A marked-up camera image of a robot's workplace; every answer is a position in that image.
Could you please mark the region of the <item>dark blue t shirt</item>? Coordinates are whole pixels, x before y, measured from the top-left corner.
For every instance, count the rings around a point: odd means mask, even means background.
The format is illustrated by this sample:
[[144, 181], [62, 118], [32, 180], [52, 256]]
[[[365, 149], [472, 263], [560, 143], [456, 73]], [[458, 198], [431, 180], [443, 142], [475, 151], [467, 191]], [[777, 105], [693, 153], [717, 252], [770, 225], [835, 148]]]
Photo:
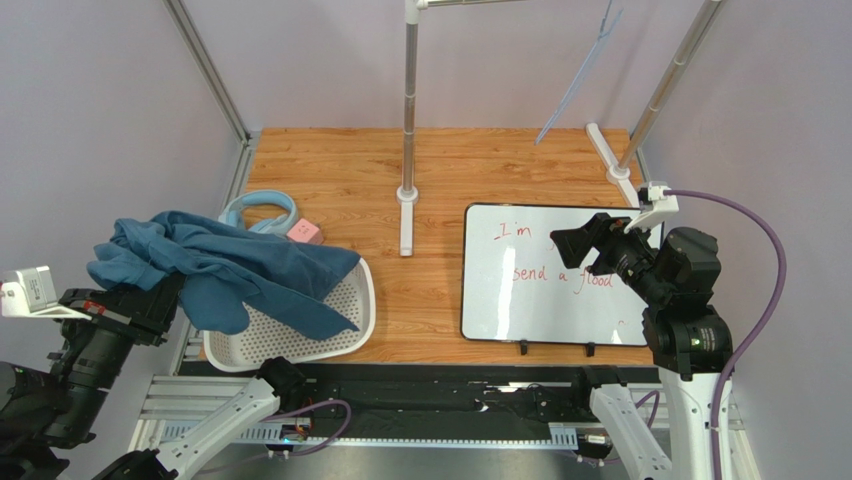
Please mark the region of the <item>dark blue t shirt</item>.
[[87, 265], [104, 289], [128, 284], [149, 290], [167, 275], [186, 276], [180, 305], [199, 330], [233, 335], [249, 323], [246, 304], [285, 321], [307, 311], [361, 259], [338, 247], [292, 242], [234, 228], [182, 211], [148, 221], [121, 218]]

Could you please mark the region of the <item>light blue wire hanger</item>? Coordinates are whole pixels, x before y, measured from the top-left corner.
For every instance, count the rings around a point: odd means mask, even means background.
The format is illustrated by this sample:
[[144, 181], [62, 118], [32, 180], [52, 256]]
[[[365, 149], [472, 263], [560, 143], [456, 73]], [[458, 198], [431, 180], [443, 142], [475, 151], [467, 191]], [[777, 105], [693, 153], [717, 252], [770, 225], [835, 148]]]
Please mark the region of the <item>light blue wire hanger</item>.
[[587, 77], [593, 70], [598, 58], [605, 50], [606, 45], [609, 42], [613, 31], [617, 28], [624, 11], [624, 8], [620, 7], [615, 11], [615, 13], [613, 13], [613, 6], [615, 4], [616, 1], [613, 0], [609, 0], [607, 2], [606, 9], [601, 18], [600, 26], [594, 43], [589, 49], [582, 64], [578, 68], [575, 76], [573, 77], [571, 83], [566, 89], [557, 107], [539, 131], [537, 137], [534, 140], [535, 145], [539, 145], [546, 138], [549, 132], [555, 127], [557, 121], [563, 116], [564, 112], [568, 109], [569, 105], [581, 89], [583, 83], [586, 81]]

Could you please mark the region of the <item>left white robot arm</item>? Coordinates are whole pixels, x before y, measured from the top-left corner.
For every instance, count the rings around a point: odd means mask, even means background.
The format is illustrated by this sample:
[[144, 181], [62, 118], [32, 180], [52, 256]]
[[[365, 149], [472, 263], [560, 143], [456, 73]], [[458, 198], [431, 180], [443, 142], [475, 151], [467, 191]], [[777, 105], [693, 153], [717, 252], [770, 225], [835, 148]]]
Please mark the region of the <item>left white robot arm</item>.
[[[186, 277], [174, 273], [148, 290], [69, 289], [58, 295], [48, 267], [1, 279], [5, 317], [51, 319], [64, 345], [49, 371], [1, 365], [1, 476], [56, 479], [69, 462], [56, 456], [94, 440], [92, 427], [135, 346], [166, 342]], [[288, 360], [264, 361], [237, 394], [172, 443], [124, 454], [101, 479], [188, 479], [250, 426], [294, 405], [305, 376]]]

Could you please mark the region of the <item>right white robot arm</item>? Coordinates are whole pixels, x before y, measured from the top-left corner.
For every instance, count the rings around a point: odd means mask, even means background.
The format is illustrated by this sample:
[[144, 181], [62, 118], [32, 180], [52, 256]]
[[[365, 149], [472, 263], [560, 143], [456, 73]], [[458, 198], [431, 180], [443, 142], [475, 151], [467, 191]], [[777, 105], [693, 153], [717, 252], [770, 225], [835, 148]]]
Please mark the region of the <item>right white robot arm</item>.
[[564, 266], [578, 268], [591, 250], [594, 276], [615, 275], [646, 307], [643, 335], [659, 369], [669, 415], [672, 454], [666, 456], [627, 400], [626, 379], [614, 367], [586, 367], [579, 376], [591, 413], [607, 429], [633, 479], [729, 479], [728, 398], [722, 371], [733, 353], [730, 330], [711, 305], [721, 272], [716, 239], [697, 229], [671, 230], [657, 248], [649, 232], [626, 217], [594, 215], [550, 238]]

